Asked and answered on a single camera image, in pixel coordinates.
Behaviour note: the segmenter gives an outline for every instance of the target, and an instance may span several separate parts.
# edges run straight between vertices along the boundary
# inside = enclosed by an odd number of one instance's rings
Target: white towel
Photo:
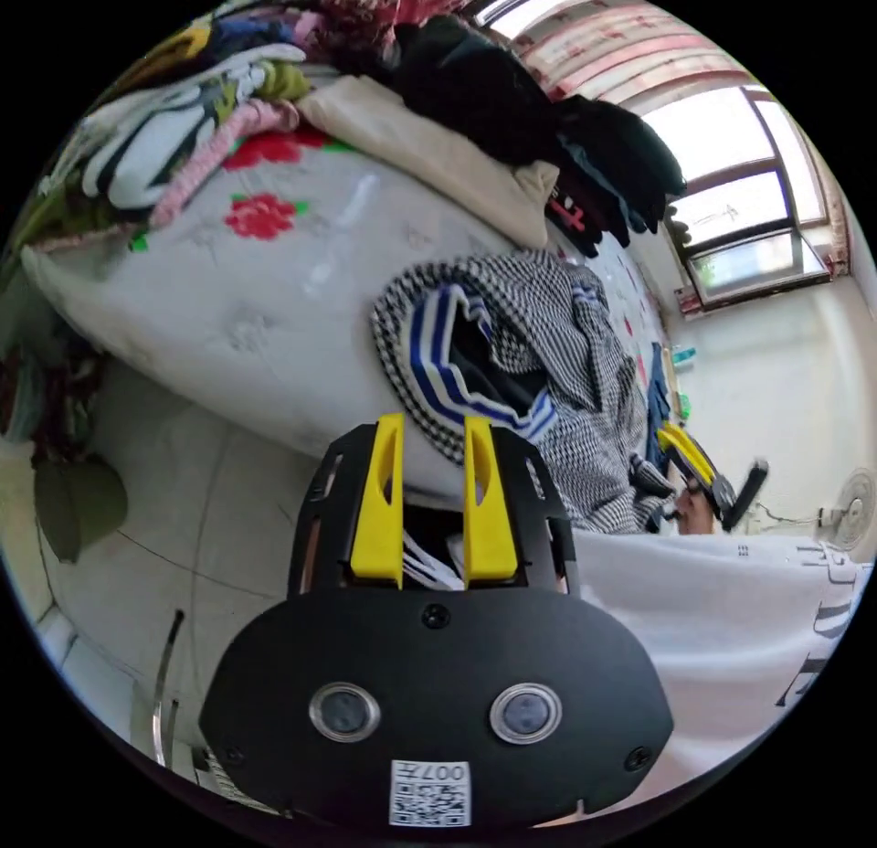
[[[317,129],[408,172],[525,248],[548,243],[544,207],[558,169],[512,170],[458,132],[409,111],[369,78],[347,76],[296,102]]]

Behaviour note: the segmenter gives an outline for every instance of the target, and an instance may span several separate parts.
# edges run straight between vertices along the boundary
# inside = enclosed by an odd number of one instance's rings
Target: white mattress
[[[146,250],[106,239],[51,254],[25,249],[22,260],[96,345],[219,416],[321,456],[347,430],[401,411],[367,323],[385,284],[420,261],[512,246],[390,166],[331,147],[300,154],[295,167],[221,169],[181,217],[147,237]],[[233,199],[266,193],[300,209],[293,229],[241,238],[225,222]],[[635,265],[610,236],[587,265],[606,284],[619,336],[649,370],[659,325]],[[460,469],[414,425],[405,455],[406,484],[461,495]]]

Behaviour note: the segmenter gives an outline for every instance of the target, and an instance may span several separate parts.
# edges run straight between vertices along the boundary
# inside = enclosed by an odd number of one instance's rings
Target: cable
[[[771,513],[760,501],[756,501],[755,506],[764,510],[769,519],[773,519],[781,525],[813,525],[819,521],[818,515],[814,516],[812,519],[786,519],[784,516],[777,516]]]

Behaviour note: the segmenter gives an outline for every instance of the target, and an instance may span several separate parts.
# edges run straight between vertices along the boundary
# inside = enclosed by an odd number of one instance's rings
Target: qr code label
[[[471,823],[469,763],[394,759],[390,823],[396,827],[468,827]]]

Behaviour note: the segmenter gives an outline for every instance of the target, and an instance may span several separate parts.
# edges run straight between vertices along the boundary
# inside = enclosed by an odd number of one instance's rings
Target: person
[[[713,509],[703,492],[685,489],[676,499],[676,513],[681,535],[715,534]]]

